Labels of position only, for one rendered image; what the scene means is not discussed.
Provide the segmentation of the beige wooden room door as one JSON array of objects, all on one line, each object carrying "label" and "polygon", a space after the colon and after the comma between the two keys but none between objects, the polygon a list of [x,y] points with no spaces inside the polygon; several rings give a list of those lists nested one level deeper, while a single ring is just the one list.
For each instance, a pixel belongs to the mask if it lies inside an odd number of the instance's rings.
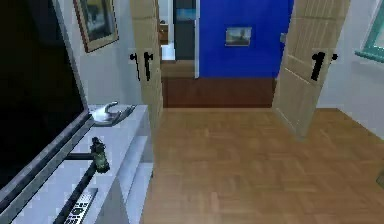
[{"label": "beige wooden room door", "polygon": [[[350,0],[294,0],[272,108],[298,138],[312,123],[349,6]],[[318,52],[325,58],[314,81],[312,55]]]},{"label": "beige wooden room door", "polygon": [[[130,0],[135,47],[140,70],[142,101],[148,106],[152,134],[155,134],[163,109],[158,0]],[[146,79],[144,52],[153,54],[151,78]]]}]

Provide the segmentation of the silver curved metal object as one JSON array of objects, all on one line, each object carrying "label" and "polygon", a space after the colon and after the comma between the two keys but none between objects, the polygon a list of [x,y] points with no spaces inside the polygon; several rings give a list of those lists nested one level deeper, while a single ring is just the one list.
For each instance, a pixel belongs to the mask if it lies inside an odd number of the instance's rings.
[{"label": "silver curved metal object", "polygon": [[111,112],[110,109],[117,106],[113,101],[91,111],[94,125],[97,127],[112,127],[127,118],[136,108],[135,105],[127,105],[123,111]]}]

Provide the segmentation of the dark tall cabinet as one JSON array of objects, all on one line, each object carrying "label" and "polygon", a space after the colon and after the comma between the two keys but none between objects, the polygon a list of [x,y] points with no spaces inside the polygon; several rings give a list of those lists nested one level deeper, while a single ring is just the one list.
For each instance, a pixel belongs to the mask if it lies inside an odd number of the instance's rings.
[{"label": "dark tall cabinet", "polygon": [[196,0],[173,0],[176,60],[195,58]]}]

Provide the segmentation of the white television stand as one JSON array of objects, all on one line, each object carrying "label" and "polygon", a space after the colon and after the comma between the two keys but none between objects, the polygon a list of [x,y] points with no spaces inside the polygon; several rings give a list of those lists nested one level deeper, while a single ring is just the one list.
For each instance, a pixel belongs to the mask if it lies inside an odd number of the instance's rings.
[{"label": "white television stand", "polygon": [[82,224],[139,224],[153,171],[148,107],[136,106],[113,127],[91,128],[73,151],[89,151],[93,137],[106,145],[108,172],[91,172],[89,160],[64,160],[21,212],[0,224],[64,224],[89,188],[98,192]]}]

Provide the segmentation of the dark green bottle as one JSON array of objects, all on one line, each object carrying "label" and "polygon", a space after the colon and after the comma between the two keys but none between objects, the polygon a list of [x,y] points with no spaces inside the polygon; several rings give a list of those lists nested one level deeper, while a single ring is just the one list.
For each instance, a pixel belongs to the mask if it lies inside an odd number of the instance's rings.
[{"label": "dark green bottle", "polygon": [[90,149],[98,173],[106,173],[110,170],[110,165],[105,154],[105,148],[105,144],[99,138],[92,138]]}]

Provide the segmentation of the black remote control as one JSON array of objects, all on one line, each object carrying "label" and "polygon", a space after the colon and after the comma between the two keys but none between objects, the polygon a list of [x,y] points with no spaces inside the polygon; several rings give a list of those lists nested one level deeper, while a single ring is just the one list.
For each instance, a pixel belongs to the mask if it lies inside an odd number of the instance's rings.
[{"label": "black remote control", "polygon": [[64,224],[82,224],[97,192],[97,188],[85,189],[76,201]]}]

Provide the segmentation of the black flat television set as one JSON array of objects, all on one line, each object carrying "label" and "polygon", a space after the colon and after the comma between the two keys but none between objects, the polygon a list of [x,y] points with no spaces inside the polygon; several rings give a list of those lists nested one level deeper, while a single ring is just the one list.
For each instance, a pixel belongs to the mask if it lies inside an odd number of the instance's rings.
[{"label": "black flat television set", "polygon": [[11,224],[89,130],[57,0],[0,0],[0,224]]}]

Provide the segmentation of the teal framed window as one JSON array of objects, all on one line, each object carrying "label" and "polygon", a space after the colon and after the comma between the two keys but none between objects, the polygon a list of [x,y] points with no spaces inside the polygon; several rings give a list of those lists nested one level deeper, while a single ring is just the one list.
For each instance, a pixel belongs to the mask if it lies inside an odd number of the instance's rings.
[{"label": "teal framed window", "polygon": [[384,0],[378,2],[365,42],[355,55],[384,64]]}]

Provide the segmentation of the small landscape wall picture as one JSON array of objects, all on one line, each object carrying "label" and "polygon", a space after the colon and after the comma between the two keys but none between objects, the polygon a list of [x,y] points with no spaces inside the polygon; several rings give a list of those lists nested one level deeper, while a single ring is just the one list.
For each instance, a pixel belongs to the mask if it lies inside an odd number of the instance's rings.
[{"label": "small landscape wall picture", "polygon": [[226,46],[249,46],[252,36],[251,27],[229,27],[226,30]]}]

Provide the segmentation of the brown framed wall picture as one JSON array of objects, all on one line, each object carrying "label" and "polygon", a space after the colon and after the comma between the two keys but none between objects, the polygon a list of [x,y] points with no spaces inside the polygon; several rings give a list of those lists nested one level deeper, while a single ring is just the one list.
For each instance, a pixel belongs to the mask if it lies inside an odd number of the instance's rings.
[{"label": "brown framed wall picture", "polygon": [[119,39],[114,0],[73,0],[86,53]]}]

